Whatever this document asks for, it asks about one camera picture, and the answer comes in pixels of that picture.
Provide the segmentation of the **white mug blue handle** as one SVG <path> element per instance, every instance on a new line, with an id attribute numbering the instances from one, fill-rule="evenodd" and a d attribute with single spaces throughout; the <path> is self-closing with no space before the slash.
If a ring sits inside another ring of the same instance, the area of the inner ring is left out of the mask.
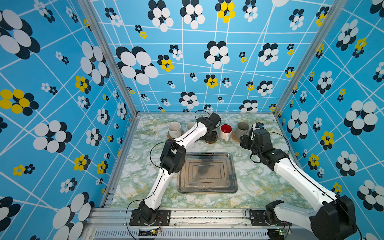
<path id="1" fill-rule="evenodd" d="M 189 122 L 186 126 L 187 131 L 193 131 L 196 128 L 197 123 L 196 122 Z"/>

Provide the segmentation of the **white speckled mug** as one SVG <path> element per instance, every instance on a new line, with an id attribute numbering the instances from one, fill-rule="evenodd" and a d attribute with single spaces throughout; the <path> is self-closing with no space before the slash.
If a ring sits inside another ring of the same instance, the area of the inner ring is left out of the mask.
<path id="1" fill-rule="evenodd" d="M 182 135 L 182 128 L 179 122 L 171 122 L 168 124 L 168 136 L 170 139 L 179 138 Z"/>

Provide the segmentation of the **paw print wooden coaster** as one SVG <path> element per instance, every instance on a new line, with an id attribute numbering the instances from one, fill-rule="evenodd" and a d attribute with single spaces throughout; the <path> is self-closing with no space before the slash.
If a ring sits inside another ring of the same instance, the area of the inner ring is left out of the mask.
<path id="1" fill-rule="evenodd" d="M 168 134 L 167 134 L 167 138 L 168 138 L 168 139 L 171 139 L 171 140 L 174 140 L 174 138 L 172 138 L 172 137 L 170 136 L 169 132 L 168 132 Z"/>

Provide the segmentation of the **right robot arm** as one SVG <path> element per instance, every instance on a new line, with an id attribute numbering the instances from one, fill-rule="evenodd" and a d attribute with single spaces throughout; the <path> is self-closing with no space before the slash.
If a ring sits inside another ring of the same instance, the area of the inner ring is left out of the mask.
<path id="1" fill-rule="evenodd" d="M 265 219 L 270 225 L 288 222 L 312 232 L 319 240 L 345 240 L 359 233 L 354 202 L 338 196 L 301 170 L 289 156 L 275 149 L 270 132 L 254 128 L 241 136 L 241 147 L 256 155 L 261 164 L 283 177 L 311 205 L 304 209 L 276 200 L 266 205 Z"/>

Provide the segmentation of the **round brown coaster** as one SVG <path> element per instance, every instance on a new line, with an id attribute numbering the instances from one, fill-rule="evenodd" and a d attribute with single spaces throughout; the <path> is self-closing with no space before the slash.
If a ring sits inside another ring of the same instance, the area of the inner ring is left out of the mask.
<path id="1" fill-rule="evenodd" d="M 214 144 L 217 140 L 204 140 L 207 144 Z"/>

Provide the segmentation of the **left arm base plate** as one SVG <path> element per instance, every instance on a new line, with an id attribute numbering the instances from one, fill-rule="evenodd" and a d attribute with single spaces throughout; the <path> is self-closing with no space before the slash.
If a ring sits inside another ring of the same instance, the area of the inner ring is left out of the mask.
<path id="1" fill-rule="evenodd" d="M 169 226 L 171 210 L 157 210 L 153 213 L 143 214 L 140 210 L 131 212 L 130 226 Z"/>

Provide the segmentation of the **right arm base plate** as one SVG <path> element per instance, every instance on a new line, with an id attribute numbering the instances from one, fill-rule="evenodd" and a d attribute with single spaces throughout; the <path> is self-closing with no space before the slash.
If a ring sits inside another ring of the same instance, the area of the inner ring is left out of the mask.
<path id="1" fill-rule="evenodd" d="M 252 210 L 246 209 L 245 216 L 248 220 L 251 221 L 253 227 L 277 227 L 284 228 L 292 226 L 293 224 L 283 221 L 277 221 L 272 224 L 267 222 L 267 217 L 265 215 L 265 210 Z"/>

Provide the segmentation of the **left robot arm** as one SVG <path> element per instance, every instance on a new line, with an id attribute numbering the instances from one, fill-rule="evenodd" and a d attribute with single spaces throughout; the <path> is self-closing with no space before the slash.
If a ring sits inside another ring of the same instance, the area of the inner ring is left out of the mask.
<path id="1" fill-rule="evenodd" d="M 209 117 L 199 117 L 194 126 L 183 135 L 165 141 L 160 155 L 159 174 L 148 196 L 139 203 L 138 213 L 144 223 L 152 224 L 156 220 L 162 197 L 171 178 L 180 172 L 185 164 L 187 149 L 198 140 L 214 141 L 217 138 L 215 129 L 220 123 L 221 118 L 216 113 L 210 114 Z"/>

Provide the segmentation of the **grey metallic mug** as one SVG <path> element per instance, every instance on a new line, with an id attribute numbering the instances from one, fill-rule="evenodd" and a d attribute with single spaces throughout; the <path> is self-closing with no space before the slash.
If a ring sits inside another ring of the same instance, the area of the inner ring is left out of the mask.
<path id="1" fill-rule="evenodd" d="M 249 132 L 249 129 L 250 129 L 250 126 L 248 123 L 239 122 L 237 124 L 236 130 L 234 131 L 234 136 L 233 136 L 234 140 L 237 142 L 240 142 L 241 137 L 243 135 L 246 135 Z"/>

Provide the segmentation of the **red interior white mug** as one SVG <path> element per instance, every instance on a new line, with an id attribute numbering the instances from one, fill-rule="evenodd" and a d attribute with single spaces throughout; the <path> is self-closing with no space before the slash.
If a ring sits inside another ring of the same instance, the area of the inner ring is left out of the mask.
<path id="1" fill-rule="evenodd" d="M 222 141 L 228 142 L 232 137 L 233 128 L 228 124 L 223 124 L 218 130 L 218 136 Z"/>

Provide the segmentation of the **woven rattan coaster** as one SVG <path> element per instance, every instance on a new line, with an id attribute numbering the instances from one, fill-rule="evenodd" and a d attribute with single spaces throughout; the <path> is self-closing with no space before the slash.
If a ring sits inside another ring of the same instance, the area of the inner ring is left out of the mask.
<path id="1" fill-rule="evenodd" d="M 237 139 L 235 135 L 232 135 L 232 139 L 233 139 L 235 142 L 237 142 L 237 143 L 240 143 L 240 142 L 241 142 L 241 140 L 240 140 L 240 139 Z"/>

